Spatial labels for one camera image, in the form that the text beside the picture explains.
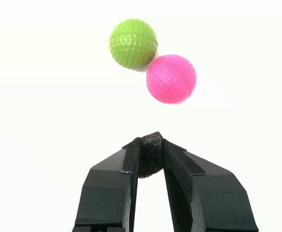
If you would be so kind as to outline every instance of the white background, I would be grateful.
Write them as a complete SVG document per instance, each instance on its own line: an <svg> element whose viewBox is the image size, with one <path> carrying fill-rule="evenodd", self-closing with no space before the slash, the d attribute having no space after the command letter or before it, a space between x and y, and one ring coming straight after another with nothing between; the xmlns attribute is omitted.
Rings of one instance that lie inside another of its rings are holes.
<svg viewBox="0 0 282 232"><path fill-rule="evenodd" d="M112 60L129 17L194 65L188 101ZM282 231L282 0L0 0L0 232L72 231L89 169L155 131L231 170L259 230ZM173 231L163 172L139 181L142 231Z"/></svg>

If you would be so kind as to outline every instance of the ball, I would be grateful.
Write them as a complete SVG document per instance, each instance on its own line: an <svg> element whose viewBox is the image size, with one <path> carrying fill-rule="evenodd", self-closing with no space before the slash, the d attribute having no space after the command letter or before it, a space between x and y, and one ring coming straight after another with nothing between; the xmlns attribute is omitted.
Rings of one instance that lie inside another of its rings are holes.
<svg viewBox="0 0 282 232"><path fill-rule="evenodd" d="M109 48L114 60L128 69L142 69L157 52L156 34L149 24L139 19L127 19L113 29Z"/></svg>
<svg viewBox="0 0 282 232"><path fill-rule="evenodd" d="M186 58L165 55L154 60L149 66L146 84L156 100L178 104L191 96L196 85L196 73Z"/></svg>

